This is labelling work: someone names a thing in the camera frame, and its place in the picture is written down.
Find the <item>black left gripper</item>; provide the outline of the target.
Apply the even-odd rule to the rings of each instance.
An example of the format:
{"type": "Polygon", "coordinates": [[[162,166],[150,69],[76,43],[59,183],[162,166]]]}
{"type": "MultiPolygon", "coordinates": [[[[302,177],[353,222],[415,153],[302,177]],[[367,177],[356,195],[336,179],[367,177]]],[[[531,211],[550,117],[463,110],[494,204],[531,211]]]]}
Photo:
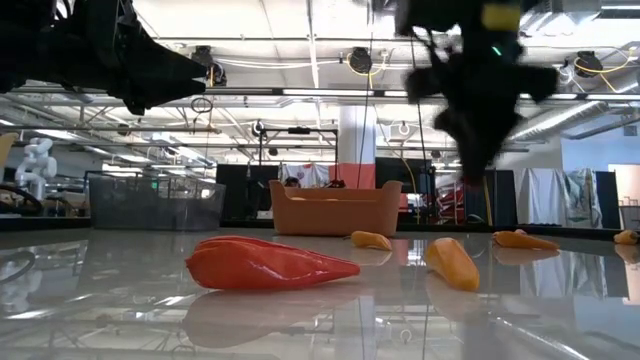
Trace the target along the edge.
{"type": "Polygon", "coordinates": [[[29,78],[101,89],[130,113],[204,93],[207,68],[156,43],[132,0],[29,0],[29,78]],[[134,87],[134,79],[164,79],[134,87]]]}

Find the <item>long orange toy pepper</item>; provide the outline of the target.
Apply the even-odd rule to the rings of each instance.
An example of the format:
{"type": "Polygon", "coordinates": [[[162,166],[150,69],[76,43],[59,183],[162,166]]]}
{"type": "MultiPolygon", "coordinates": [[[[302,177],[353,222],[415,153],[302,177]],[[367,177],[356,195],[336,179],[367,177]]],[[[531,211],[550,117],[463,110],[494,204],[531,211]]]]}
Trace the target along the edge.
{"type": "Polygon", "coordinates": [[[479,288],[479,270],[461,243],[454,238],[445,237],[430,242],[426,249],[426,263],[457,290],[475,292],[479,288]]]}
{"type": "Polygon", "coordinates": [[[391,251],[392,245],[390,240],[384,235],[355,231],[350,236],[352,244],[357,248],[368,248],[382,251],[391,251]]]}
{"type": "Polygon", "coordinates": [[[493,234],[493,240],[500,246],[506,248],[517,249],[533,249],[533,250],[558,250],[559,245],[532,237],[526,233],[516,231],[498,231],[493,234]]]}

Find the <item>clear plastic bin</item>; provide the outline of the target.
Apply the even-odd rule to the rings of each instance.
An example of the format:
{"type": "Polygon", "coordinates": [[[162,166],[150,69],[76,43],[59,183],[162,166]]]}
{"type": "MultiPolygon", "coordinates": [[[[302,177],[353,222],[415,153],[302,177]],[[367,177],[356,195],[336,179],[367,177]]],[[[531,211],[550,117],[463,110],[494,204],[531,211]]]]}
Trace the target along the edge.
{"type": "Polygon", "coordinates": [[[179,176],[85,175],[97,229],[200,232],[219,227],[226,186],[179,176]]]}

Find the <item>long red-orange toy pepper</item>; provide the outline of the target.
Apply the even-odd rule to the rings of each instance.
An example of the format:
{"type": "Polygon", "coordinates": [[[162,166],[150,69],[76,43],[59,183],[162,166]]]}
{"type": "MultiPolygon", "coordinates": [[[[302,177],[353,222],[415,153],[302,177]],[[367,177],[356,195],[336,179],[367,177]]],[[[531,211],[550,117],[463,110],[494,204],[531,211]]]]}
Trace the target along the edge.
{"type": "Polygon", "coordinates": [[[198,285],[217,290],[306,288],[360,274],[351,261],[243,236],[204,240],[185,264],[198,285]]]}

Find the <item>black partition panel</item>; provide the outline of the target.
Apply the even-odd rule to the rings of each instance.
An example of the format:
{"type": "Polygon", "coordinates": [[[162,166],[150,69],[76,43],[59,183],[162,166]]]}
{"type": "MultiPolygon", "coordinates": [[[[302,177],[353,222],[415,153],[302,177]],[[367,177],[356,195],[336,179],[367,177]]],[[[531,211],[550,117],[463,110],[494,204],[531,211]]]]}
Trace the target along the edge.
{"type": "Polygon", "coordinates": [[[272,208],[269,182],[278,179],[277,166],[219,164],[216,183],[226,187],[222,219],[254,220],[260,211],[269,211],[272,208]]]}
{"type": "Polygon", "coordinates": [[[493,226],[518,224],[514,173],[486,170],[478,185],[464,185],[466,222],[493,226]]]}
{"type": "Polygon", "coordinates": [[[602,226],[606,229],[619,229],[620,214],[616,174],[614,172],[596,171],[595,175],[597,196],[602,214],[602,226]]]}

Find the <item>red fabric item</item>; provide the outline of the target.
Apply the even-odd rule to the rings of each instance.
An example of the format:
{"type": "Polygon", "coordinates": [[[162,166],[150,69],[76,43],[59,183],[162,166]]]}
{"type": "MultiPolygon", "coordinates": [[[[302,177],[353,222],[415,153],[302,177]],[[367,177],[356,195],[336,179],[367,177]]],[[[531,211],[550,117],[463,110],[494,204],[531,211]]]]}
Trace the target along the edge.
{"type": "Polygon", "coordinates": [[[465,189],[462,184],[437,188],[436,207],[439,224],[463,224],[466,222],[465,189]]]}

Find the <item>white hanging cloth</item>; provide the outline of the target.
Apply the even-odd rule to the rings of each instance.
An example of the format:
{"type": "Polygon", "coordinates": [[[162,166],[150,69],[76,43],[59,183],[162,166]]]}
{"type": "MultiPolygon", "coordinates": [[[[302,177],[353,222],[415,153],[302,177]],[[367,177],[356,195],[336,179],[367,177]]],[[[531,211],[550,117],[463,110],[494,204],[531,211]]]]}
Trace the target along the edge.
{"type": "Polygon", "coordinates": [[[563,172],[525,168],[514,172],[516,209],[520,224],[566,225],[563,172]]]}

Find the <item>white and orange pillar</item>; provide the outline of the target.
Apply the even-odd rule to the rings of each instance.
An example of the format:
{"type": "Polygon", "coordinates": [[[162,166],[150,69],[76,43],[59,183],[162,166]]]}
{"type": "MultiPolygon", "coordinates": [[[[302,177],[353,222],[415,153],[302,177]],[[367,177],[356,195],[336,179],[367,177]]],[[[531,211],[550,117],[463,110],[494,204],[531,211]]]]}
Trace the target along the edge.
{"type": "Polygon", "coordinates": [[[340,108],[337,172],[347,188],[376,188],[376,125],[377,115],[372,106],[340,108]]]}

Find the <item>small yellow tag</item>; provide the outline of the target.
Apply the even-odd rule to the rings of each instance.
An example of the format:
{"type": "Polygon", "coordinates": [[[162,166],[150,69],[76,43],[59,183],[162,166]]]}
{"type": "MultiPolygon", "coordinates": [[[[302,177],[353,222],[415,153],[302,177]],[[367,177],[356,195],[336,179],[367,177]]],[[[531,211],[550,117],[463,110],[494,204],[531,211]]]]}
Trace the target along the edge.
{"type": "Polygon", "coordinates": [[[481,22],[490,31],[517,32],[520,27],[521,8],[519,4],[485,3],[481,22]]]}

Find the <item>patterned hanging cloth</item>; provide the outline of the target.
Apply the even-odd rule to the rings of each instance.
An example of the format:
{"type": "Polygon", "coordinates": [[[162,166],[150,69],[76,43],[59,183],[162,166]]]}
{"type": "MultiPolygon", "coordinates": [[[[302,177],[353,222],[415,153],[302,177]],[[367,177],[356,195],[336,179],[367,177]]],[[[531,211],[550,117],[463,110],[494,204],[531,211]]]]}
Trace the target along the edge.
{"type": "Polygon", "coordinates": [[[602,228],[595,172],[589,168],[565,172],[563,181],[567,225],[571,228],[602,228]]]}

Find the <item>orange plastic basket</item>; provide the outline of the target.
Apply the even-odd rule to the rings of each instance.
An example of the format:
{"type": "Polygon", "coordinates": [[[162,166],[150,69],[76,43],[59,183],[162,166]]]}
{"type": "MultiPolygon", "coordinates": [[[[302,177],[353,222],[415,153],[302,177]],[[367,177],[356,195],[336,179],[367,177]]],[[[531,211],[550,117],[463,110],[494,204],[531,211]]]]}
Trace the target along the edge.
{"type": "Polygon", "coordinates": [[[380,189],[295,188],[269,182],[276,232],[287,236],[347,236],[365,231],[396,233],[402,183],[380,189]]]}

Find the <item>tan curved panel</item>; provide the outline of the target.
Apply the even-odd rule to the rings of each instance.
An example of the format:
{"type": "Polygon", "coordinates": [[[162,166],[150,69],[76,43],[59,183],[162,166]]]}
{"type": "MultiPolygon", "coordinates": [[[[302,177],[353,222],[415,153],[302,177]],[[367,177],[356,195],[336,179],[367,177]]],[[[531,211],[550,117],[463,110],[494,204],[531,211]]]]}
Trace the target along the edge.
{"type": "Polygon", "coordinates": [[[18,133],[5,133],[0,135],[0,170],[5,168],[11,147],[18,138],[18,133]]]}

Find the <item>white printed banner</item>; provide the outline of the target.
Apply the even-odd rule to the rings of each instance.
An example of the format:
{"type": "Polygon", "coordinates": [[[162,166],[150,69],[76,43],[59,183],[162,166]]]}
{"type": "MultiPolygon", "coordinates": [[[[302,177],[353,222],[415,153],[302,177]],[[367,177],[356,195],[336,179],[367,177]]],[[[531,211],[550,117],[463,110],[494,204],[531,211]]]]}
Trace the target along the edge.
{"type": "Polygon", "coordinates": [[[330,182],[328,165],[318,163],[282,164],[280,166],[280,181],[284,184],[287,177],[297,177],[301,188],[325,187],[330,182]]]}

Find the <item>black rig frame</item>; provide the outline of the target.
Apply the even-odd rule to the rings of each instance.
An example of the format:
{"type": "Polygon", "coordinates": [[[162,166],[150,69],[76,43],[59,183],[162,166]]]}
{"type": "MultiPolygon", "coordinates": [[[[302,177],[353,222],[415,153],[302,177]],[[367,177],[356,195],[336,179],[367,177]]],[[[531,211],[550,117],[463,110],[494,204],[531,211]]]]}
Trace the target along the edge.
{"type": "MultiPolygon", "coordinates": [[[[316,133],[322,136],[324,133],[332,133],[335,136],[338,135],[338,131],[336,129],[319,129],[319,128],[308,128],[302,126],[296,127],[288,127],[285,129],[288,134],[293,135],[309,135],[312,133],[316,133]]],[[[273,140],[279,133],[280,130],[267,128],[260,120],[257,120],[253,126],[252,133],[258,138],[258,167],[262,168],[263,165],[263,154],[264,148],[266,146],[267,140],[273,140]]],[[[262,202],[262,197],[265,194],[266,190],[269,189],[266,179],[258,176],[256,180],[256,184],[258,186],[257,196],[253,203],[253,207],[251,209],[250,219],[259,220],[259,214],[261,212],[260,204],[262,202]]]]}

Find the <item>black metal table frame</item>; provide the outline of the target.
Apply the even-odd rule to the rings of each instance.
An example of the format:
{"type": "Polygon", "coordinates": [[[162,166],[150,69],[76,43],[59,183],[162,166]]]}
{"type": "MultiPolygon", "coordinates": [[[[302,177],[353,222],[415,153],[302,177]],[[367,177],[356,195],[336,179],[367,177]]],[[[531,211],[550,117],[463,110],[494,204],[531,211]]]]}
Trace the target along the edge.
{"type": "MultiPolygon", "coordinates": [[[[0,218],[0,232],[11,231],[40,231],[89,228],[89,218],[62,218],[62,217],[15,217],[0,218]]],[[[565,238],[609,241],[621,233],[620,229],[592,229],[592,228],[566,228],[559,226],[490,226],[488,224],[470,225],[434,225],[417,223],[399,223],[398,232],[450,232],[450,233],[494,233],[496,231],[511,231],[521,229],[530,235],[556,236],[565,238]]]]}

